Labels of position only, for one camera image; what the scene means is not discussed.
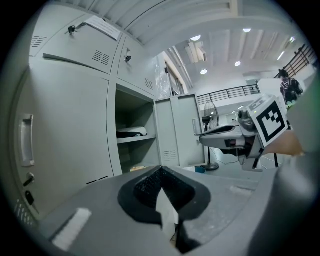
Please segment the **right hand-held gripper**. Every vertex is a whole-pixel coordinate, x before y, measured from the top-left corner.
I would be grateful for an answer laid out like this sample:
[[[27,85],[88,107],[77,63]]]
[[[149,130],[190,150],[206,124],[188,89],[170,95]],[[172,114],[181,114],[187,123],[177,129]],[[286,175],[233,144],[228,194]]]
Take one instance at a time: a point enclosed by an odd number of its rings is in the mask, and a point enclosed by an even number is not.
[[[202,133],[199,141],[220,150],[244,149],[238,160],[243,170],[261,172],[260,158],[287,129],[285,107],[272,94],[263,94],[238,112],[239,125],[219,126]]]

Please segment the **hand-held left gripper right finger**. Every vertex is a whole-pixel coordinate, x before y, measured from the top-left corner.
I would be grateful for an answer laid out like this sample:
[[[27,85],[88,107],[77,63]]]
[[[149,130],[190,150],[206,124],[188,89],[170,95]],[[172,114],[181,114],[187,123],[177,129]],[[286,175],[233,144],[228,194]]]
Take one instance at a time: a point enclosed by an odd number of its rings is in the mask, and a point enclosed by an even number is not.
[[[241,178],[200,174],[178,167],[169,171],[188,178],[209,191],[209,203],[198,218],[182,227],[186,256],[253,256],[253,242],[271,197],[276,169]]]

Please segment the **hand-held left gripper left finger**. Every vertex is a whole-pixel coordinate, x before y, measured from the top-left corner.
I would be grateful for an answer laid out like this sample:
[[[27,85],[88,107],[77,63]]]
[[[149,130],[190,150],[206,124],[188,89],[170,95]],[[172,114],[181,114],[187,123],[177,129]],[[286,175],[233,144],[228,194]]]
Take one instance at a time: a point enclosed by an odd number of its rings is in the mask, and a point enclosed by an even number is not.
[[[53,210],[39,226],[47,240],[45,252],[50,256],[175,256],[177,250],[170,242],[173,230],[136,222],[118,203],[121,186],[146,172],[94,182]],[[65,252],[53,245],[51,238],[78,208],[88,209],[92,215]]]

